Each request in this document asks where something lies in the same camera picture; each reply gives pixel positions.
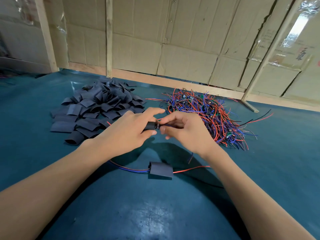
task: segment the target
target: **left hand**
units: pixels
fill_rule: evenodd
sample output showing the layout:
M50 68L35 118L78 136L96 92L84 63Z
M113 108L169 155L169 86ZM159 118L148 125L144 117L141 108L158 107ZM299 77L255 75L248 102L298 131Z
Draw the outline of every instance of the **left hand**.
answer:
M97 137L88 140L91 140L94 148L98 147L107 161L142 146L146 139L157 134L155 130L142 131L149 121L156 121L154 115L164 112L164 109L151 107L143 113L127 111Z

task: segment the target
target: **wooden post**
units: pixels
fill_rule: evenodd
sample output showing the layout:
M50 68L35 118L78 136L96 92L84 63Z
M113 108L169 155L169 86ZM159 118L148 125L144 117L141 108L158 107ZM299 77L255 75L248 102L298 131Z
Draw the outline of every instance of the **wooden post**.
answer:
M41 25L45 47L48 54L51 72L58 72L59 69L57 67L56 58L54 56L54 47L52 45L52 40L50 36L50 29L49 29L46 10L45 10L45 5L43 3L43 0L34 0L34 1L35 1L35 6L37 7L37 12L39 16L39 21Z
M288 15L286 16L285 20L283 21L281 27L278 30L277 35L275 36L273 42L271 43L266 55L264 56L263 60L261 61L258 70L256 71L256 73L254 74L254 77L252 78L246 92L244 93L241 102L246 105L249 109L251 109L252 111L254 111L255 113L258 113L259 110L257 110L255 107L253 107L252 105L250 105L248 102L246 102L246 98L247 96L251 93L252 89L254 88L254 85L257 83L258 79L260 78L264 68L266 67L266 65L268 64L271 56L273 55L273 52L275 51L276 47L278 46L278 44L280 43L283 34L285 33L285 31L287 30L287 28L289 27L292 19L294 18L294 14L296 13L296 11L298 10L299 6L301 5L303 0L295 0L294 4L292 5Z
M112 78L112 0L106 0L106 76Z

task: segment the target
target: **tangled wires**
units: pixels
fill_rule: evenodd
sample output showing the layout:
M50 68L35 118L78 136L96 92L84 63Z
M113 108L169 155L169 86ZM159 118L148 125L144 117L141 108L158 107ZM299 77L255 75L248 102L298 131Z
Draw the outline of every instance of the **tangled wires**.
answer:
M214 141L223 144L226 147L231 145L235 148L242 148L248 150L249 147L245 141L245 135L255 136L249 129L245 130L244 125L260 120L264 120L273 115L273 113L266 116L270 110L258 119L251 119L250 121L238 124L241 121L230 119L230 110L226 111L223 107L224 100L215 99L216 96L207 93L197 93L193 91L174 89L173 94L164 94L168 96L167 99L147 98L148 100L160 101L166 103L169 113L174 111L183 111L188 113L197 113L203 120L208 131L210 132Z

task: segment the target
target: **hand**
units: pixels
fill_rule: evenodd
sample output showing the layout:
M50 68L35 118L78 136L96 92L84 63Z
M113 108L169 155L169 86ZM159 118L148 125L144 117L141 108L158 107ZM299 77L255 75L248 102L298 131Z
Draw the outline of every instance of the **hand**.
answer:
M106 128L97 137L91 139L106 160L136 149L150 136L157 134L155 130L145 130L149 121L156 121L154 115L162 114L161 108L148 108L143 113L134 114L127 111L121 118Z
M166 139L174 137L185 148L193 153L197 153L204 159L212 153L213 149L223 151L212 139L202 119L196 113L175 111L164 117L159 124L161 125L161 134L167 135Z

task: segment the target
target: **workbench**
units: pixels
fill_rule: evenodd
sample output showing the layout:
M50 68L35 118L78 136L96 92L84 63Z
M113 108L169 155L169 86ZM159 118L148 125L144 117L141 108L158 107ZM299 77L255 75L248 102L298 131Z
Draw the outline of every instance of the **workbench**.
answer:
M50 110L98 75L52 73L18 76L0 83L0 190L30 176L76 149L51 133ZM163 98L173 88L138 83L134 93ZM259 117L225 99L236 120ZM158 107L148 101L146 107ZM224 148L236 164L312 235L320 239L320 114L253 103L266 120L248 124L249 151ZM163 161L177 169L207 165L174 138L158 133L114 161L145 169ZM211 169L194 169L164 179L103 164L62 207L39 239L248 239L249 235L222 184Z

